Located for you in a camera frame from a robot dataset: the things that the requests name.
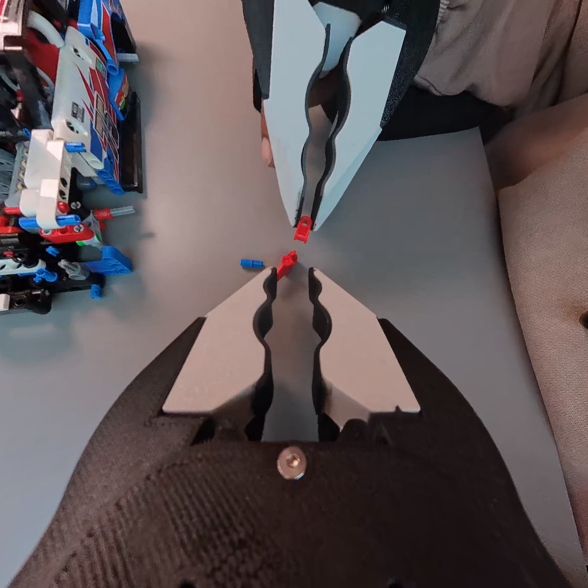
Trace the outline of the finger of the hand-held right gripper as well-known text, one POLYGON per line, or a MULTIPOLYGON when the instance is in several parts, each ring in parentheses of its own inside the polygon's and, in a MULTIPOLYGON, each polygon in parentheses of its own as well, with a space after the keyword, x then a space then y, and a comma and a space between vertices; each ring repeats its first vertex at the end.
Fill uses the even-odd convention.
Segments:
POLYGON ((277 182, 291 226, 298 225, 306 191, 305 155, 310 140, 309 94, 329 47, 308 1, 275 1, 269 97, 263 101, 277 182))
POLYGON ((339 112, 316 187, 312 229, 334 211, 382 131, 382 118, 406 36, 398 21, 379 21, 351 38, 342 54, 339 112))

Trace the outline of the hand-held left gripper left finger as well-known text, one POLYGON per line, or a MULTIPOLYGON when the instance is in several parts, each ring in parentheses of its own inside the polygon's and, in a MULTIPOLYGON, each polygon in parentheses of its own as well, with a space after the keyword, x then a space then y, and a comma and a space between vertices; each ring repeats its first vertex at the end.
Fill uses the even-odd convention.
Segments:
POLYGON ((212 309, 162 406, 167 415, 227 419, 243 429, 273 398, 271 353, 275 268, 259 272, 212 309))

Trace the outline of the person's beige hoodie torso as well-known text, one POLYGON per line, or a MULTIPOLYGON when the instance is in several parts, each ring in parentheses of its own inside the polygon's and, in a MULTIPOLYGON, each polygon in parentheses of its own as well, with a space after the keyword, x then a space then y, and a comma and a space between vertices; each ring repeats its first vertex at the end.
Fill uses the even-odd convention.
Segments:
POLYGON ((587 93, 486 146, 511 291, 587 557, 587 93))

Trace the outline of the person's right forearm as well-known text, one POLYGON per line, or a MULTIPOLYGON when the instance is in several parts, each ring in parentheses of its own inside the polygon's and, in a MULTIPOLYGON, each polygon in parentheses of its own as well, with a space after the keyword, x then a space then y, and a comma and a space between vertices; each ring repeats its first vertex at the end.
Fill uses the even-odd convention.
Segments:
POLYGON ((416 86, 530 114, 587 92, 587 1, 441 1, 416 86))

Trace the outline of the toy brick race car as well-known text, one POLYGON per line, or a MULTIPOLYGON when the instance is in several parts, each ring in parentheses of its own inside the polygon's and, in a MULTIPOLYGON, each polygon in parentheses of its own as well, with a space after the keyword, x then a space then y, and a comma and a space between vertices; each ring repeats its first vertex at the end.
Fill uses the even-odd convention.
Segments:
POLYGON ((104 242, 133 206, 89 208, 96 187, 142 193, 137 63, 120 1, 1 1, 1 316, 56 295, 102 297, 132 262, 104 242))

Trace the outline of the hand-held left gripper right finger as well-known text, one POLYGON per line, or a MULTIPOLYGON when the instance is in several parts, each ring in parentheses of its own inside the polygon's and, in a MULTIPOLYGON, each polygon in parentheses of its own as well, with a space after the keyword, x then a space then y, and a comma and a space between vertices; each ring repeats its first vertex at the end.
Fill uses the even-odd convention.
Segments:
POLYGON ((312 397, 319 421, 342 430, 351 420, 421 410, 377 315, 322 271, 310 268, 312 397))

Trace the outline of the grey desk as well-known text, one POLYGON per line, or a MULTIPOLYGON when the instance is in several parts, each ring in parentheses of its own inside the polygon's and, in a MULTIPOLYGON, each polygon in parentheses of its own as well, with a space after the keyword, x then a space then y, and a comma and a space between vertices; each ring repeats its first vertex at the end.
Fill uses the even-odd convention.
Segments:
POLYGON ((374 145, 327 222, 295 245, 260 153, 240 1, 122 1, 140 64, 143 195, 107 242, 134 263, 105 296, 56 297, 1 318, 1 587, 43 535, 119 394, 189 324, 252 279, 242 258, 299 262, 268 334, 275 395, 265 440, 313 440, 307 270, 386 318, 458 386, 511 471, 533 525, 587 587, 556 445, 516 319, 479 132, 374 145))

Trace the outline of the person's right hand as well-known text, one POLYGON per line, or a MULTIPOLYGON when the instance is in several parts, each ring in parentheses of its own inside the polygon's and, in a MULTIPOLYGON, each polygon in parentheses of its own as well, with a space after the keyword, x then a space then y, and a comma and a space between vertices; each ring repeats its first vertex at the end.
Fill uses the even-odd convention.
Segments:
POLYGON ((269 131, 266 122, 264 108, 261 108, 261 156, 264 164, 275 169, 273 151, 269 139, 269 131))

